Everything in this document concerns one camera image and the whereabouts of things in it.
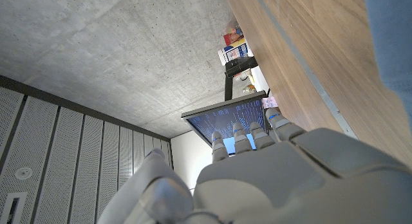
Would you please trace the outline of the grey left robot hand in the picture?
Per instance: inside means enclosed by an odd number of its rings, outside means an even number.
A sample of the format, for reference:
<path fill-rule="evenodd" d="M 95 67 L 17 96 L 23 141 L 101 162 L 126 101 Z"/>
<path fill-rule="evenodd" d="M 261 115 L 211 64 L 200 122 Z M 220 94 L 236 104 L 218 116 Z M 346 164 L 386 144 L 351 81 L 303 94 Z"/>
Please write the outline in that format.
<path fill-rule="evenodd" d="M 331 129 L 306 131 L 275 109 L 249 132 L 234 124 L 234 156 L 212 134 L 212 163 L 190 191 L 153 149 L 100 223 L 410 223 L 411 169 Z"/>

